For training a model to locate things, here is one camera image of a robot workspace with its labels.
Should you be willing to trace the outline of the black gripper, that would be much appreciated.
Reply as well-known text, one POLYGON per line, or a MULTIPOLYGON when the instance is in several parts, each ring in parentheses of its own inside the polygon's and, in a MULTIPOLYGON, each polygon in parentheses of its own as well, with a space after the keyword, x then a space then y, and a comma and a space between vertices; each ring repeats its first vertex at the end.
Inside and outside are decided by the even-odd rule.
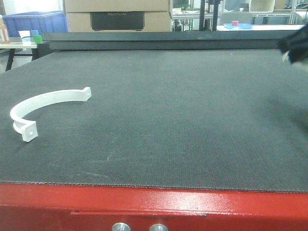
POLYGON ((279 40, 278 49, 283 59, 289 63, 304 63, 308 61, 308 25, 304 25, 295 33, 279 40))

